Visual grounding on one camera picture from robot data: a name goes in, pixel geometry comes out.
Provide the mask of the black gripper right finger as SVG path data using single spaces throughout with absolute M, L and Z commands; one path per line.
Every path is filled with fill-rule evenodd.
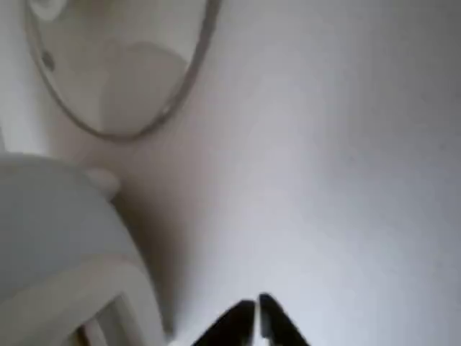
M 308 346 L 308 341 L 285 313 L 280 303 L 270 294 L 259 295 L 261 336 L 270 345 Z

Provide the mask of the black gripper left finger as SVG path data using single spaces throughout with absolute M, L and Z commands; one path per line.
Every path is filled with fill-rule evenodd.
M 194 346 L 250 345 L 254 335 L 255 310 L 255 301 L 239 301 L 221 314 L 194 341 Z

